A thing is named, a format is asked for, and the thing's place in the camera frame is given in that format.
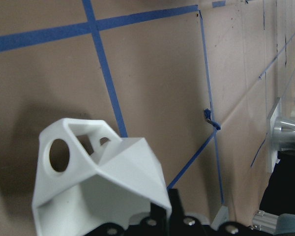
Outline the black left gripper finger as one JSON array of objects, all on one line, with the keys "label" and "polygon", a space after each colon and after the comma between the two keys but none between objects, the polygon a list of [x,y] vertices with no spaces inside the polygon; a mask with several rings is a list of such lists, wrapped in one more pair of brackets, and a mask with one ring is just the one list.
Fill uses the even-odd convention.
[{"label": "black left gripper finger", "polygon": [[185,217],[184,208],[180,199],[179,191],[176,188],[168,190],[169,200],[172,206],[171,221],[182,221]]}]

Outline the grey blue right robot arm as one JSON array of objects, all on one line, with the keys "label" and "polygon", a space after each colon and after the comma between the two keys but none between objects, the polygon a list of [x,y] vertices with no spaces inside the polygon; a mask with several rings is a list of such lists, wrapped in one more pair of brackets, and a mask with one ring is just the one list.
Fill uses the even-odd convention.
[{"label": "grey blue right robot arm", "polygon": [[278,117],[272,141],[277,151],[295,150],[295,120]]}]

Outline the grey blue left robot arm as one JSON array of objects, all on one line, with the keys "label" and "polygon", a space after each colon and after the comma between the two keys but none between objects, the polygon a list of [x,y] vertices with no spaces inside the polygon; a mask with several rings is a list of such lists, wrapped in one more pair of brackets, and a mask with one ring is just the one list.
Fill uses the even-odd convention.
[{"label": "grey blue left robot arm", "polygon": [[275,228],[253,229],[235,221],[226,221],[213,229],[195,216],[186,215],[177,189],[168,190],[172,205],[169,220],[170,236],[295,236],[295,215],[282,214],[275,220]]}]

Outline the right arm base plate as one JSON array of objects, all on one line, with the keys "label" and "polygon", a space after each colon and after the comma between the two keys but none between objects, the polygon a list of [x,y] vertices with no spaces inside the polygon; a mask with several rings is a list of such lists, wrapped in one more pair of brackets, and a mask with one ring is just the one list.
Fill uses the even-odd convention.
[{"label": "right arm base plate", "polygon": [[278,97],[274,102],[271,110],[266,119],[267,134],[266,134],[266,144],[267,144],[267,172],[273,173],[274,167],[277,163],[277,151],[278,147],[275,140],[275,124],[277,119],[281,116],[281,98]]}]

